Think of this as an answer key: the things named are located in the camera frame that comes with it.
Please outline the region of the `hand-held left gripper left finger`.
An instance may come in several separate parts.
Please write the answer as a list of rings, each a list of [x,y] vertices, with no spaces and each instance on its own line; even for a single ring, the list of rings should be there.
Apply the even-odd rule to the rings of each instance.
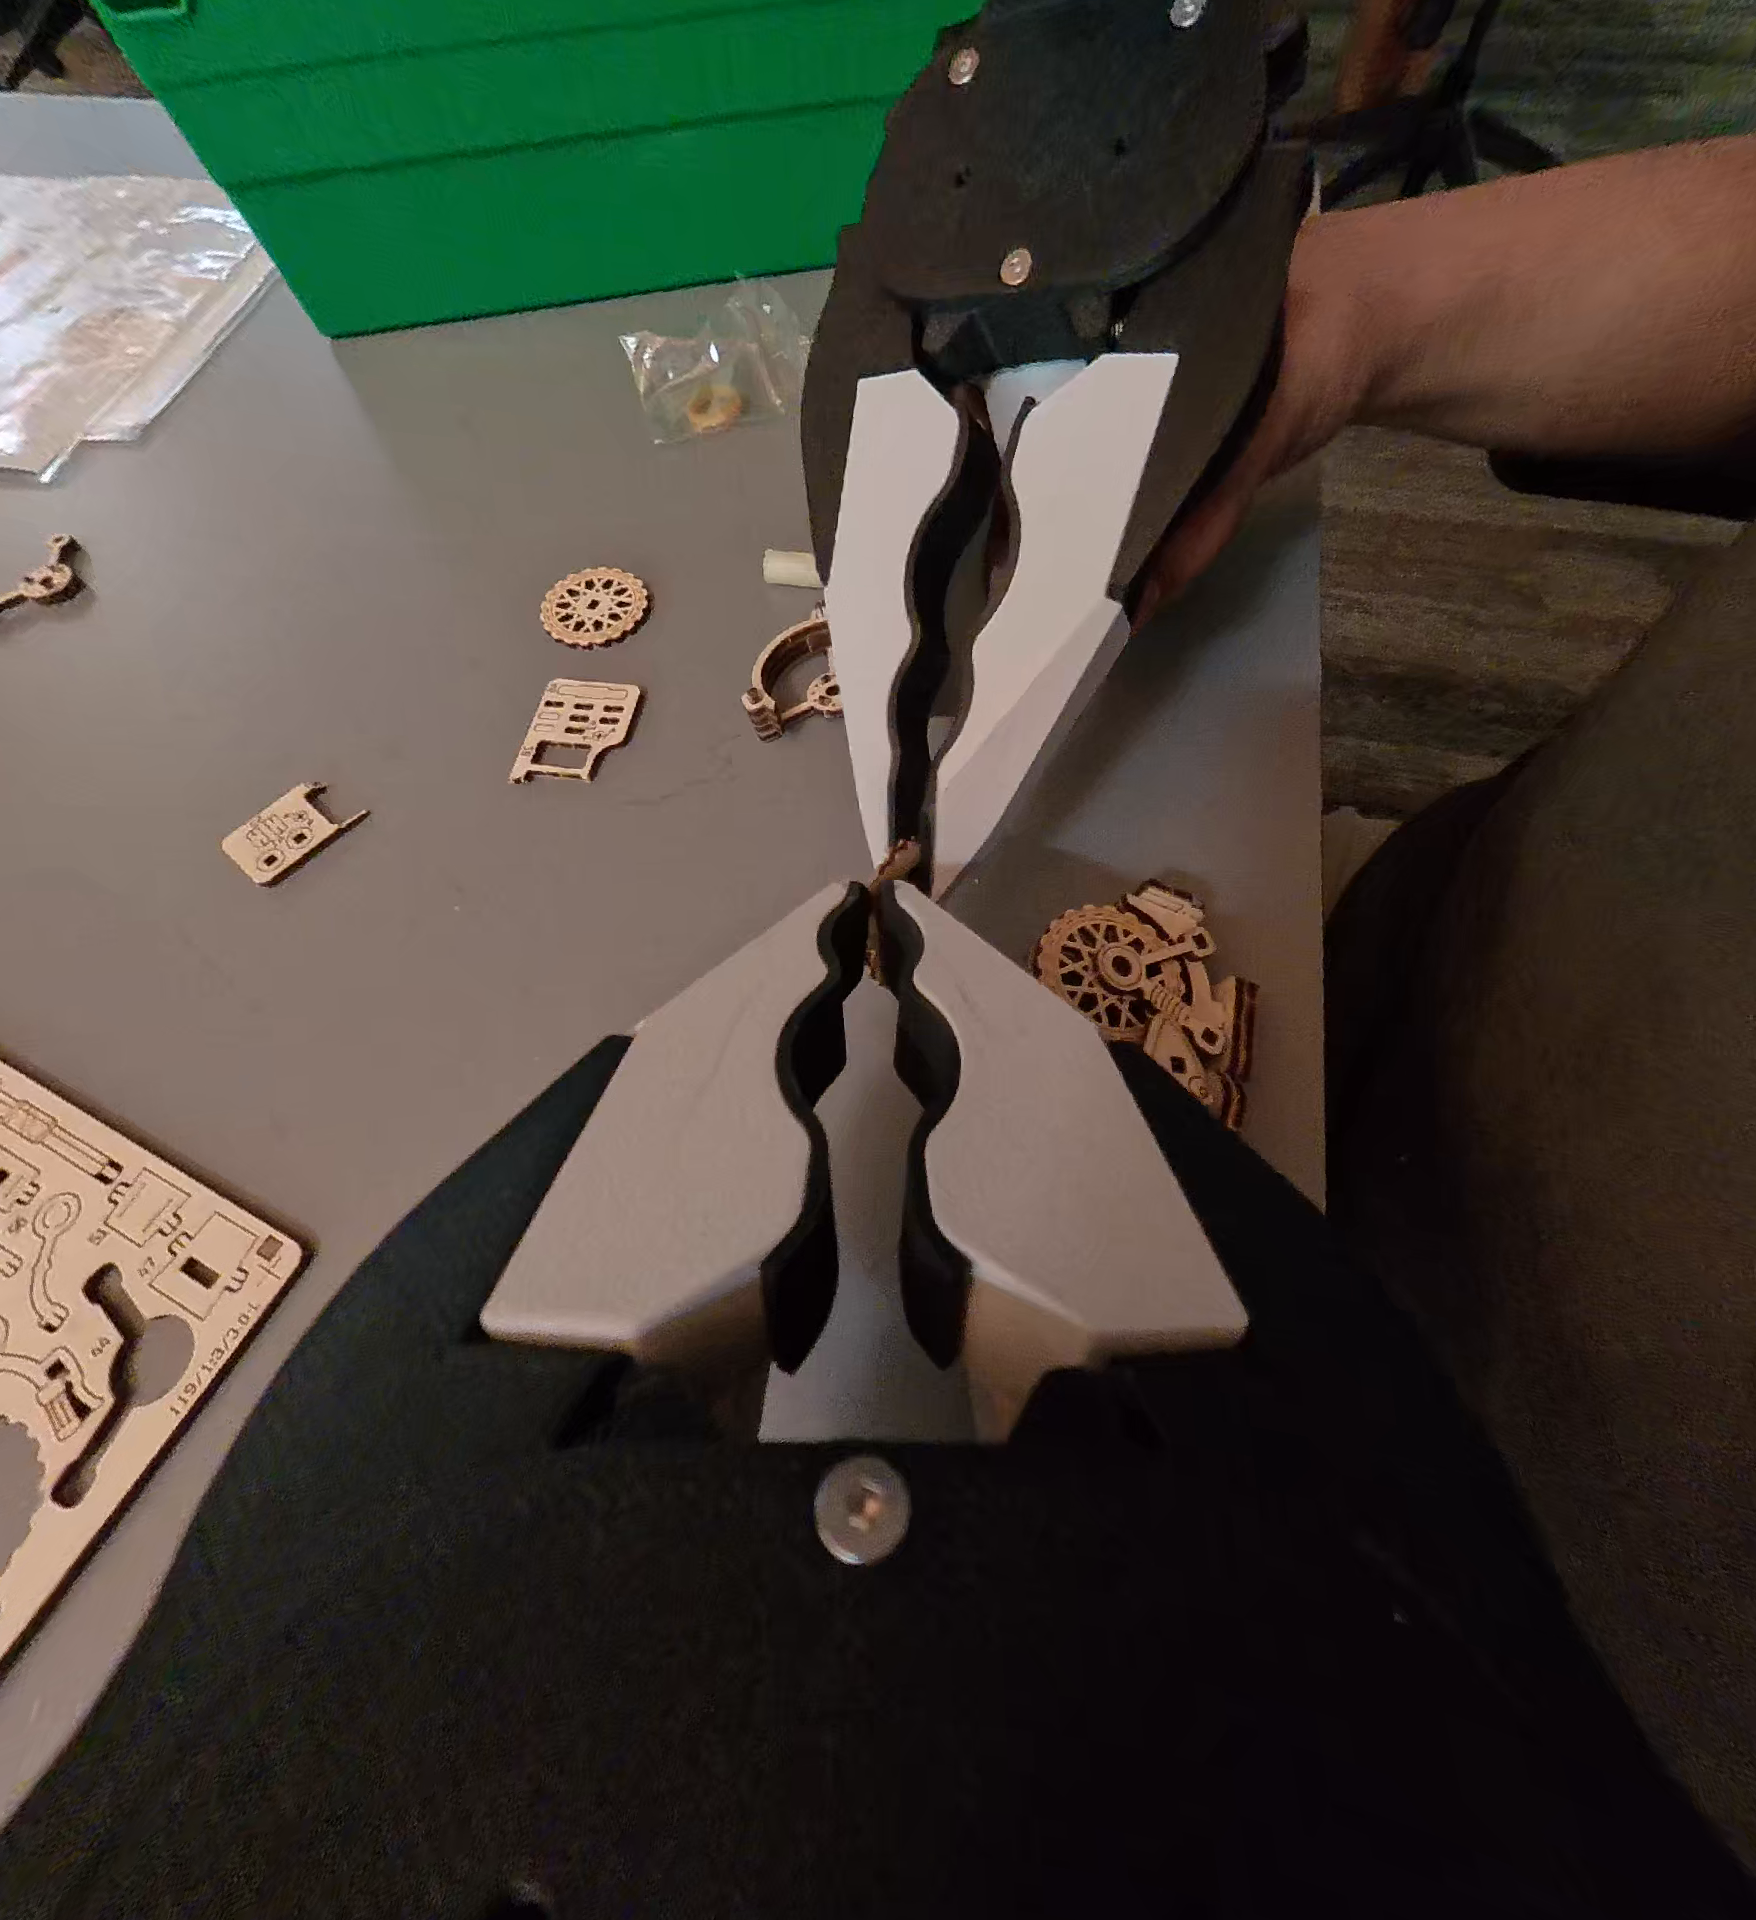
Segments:
[[[482,1306],[482,1331],[613,1353],[759,1436],[771,1373],[795,1373],[842,1258],[823,1092],[849,1057],[871,893],[823,888],[658,1006]]]

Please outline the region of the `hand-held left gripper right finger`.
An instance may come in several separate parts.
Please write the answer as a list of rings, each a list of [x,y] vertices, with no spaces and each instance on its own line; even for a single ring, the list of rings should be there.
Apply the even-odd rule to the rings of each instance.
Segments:
[[[1237,1345],[1250,1314],[1114,1048],[914,885],[891,890],[909,1327],[1006,1443],[1055,1372]]]

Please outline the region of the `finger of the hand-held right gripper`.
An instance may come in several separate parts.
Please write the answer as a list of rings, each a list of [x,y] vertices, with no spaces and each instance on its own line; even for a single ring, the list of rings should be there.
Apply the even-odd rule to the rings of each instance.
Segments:
[[[1127,629],[1114,568],[1178,362],[1110,351],[999,371],[983,386],[1009,553],[936,761],[936,898],[987,850]]]
[[[957,883],[997,801],[977,798],[997,719],[983,588],[1000,498],[987,420],[922,371],[857,383],[834,541],[834,664],[871,861],[918,852],[915,881]]]

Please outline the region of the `wooden spoked wheel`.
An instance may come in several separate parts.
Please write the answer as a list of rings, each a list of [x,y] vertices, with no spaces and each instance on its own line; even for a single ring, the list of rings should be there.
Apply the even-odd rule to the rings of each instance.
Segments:
[[[868,948],[864,948],[864,966],[873,982],[887,987],[887,961],[886,961],[886,890],[896,888],[900,883],[914,881],[922,859],[922,846],[915,837],[896,839],[883,859],[877,863],[870,883],[870,909],[868,909]]]

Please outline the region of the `person's right hand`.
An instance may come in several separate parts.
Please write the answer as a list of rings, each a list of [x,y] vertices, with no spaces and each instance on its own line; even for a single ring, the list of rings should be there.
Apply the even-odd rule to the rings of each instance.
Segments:
[[[1357,211],[1323,211],[1303,226],[1266,408],[1221,477],[1201,485],[1155,548],[1129,608],[1135,632],[1211,568],[1266,484],[1317,455],[1355,420],[1369,383],[1368,351],[1355,344],[1363,249]]]

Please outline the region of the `wooden model vehicle assembly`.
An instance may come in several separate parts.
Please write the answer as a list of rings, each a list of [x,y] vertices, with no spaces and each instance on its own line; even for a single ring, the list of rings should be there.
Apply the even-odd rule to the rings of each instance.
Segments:
[[[1135,1044],[1229,1132],[1246,1120],[1258,987],[1212,969],[1197,892],[1153,878],[1120,901],[1060,912],[1036,941],[1036,976],[1110,1044]]]

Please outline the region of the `clear bag of small parts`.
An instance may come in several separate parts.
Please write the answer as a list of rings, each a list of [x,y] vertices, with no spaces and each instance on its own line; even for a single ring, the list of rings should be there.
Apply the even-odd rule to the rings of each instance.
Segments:
[[[735,278],[689,334],[633,329],[621,351],[654,444],[794,416],[813,326],[765,278]]]

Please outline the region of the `small wooden gear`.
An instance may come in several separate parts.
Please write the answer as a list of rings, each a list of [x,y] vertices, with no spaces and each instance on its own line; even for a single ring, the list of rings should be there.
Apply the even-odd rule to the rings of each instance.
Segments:
[[[624,567],[580,567],[544,589],[537,620],[570,650],[603,650],[636,633],[650,614],[650,584]]]

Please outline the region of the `slotted flat wooden part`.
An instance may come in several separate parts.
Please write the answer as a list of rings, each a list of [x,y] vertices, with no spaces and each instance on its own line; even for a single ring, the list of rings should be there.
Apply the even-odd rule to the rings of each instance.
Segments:
[[[605,755],[629,741],[644,712],[644,687],[553,678],[539,694],[509,782],[576,779],[590,783]]]

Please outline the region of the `black office chair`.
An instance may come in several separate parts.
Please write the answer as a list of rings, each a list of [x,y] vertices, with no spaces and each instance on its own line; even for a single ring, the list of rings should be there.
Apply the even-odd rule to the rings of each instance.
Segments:
[[[1484,167],[1538,174],[1564,164],[1545,142],[1473,100],[1500,9],[1499,2],[1473,4],[1463,37],[1449,50],[1445,31],[1456,2],[1353,4],[1333,111],[1304,130],[1322,156],[1353,152],[1322,183],[1322,211],[1385,179],[1396,179],[1396,196],[1413,201],[1432,186],[1473,186]]]

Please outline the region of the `plywood sheet with keyhole cutouts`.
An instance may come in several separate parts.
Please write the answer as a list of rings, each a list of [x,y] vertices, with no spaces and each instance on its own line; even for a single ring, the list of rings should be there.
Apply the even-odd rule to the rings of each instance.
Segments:
[[[0,1057],[0,1672],[304,1260]]]

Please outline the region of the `small square wooden piece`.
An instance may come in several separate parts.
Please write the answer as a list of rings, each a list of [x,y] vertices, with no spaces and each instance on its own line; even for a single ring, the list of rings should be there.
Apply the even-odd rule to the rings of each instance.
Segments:
[[[370,808],[333,816],[324,805],[327,790],[324,782],[294,785],[229,832],[222,852],[251,885],[274,888],[370,817]]]

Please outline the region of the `green plastic bin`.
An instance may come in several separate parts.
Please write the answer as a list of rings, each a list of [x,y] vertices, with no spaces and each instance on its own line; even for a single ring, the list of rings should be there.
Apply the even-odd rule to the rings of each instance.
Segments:
[[[327,338],[828,268],[957,2],[96,4]]]

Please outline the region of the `person's olive shirt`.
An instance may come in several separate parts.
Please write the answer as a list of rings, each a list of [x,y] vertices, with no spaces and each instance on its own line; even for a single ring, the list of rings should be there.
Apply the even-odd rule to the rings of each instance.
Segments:
[[[1756,516],[1333,912],[1333,1217],[1756,1878]]]

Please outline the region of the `clear plastic sleeve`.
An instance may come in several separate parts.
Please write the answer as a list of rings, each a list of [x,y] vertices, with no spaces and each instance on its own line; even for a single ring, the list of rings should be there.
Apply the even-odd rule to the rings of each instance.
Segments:
[[[0,174],[0,477],[134,443],[273,281],[210,182]]]

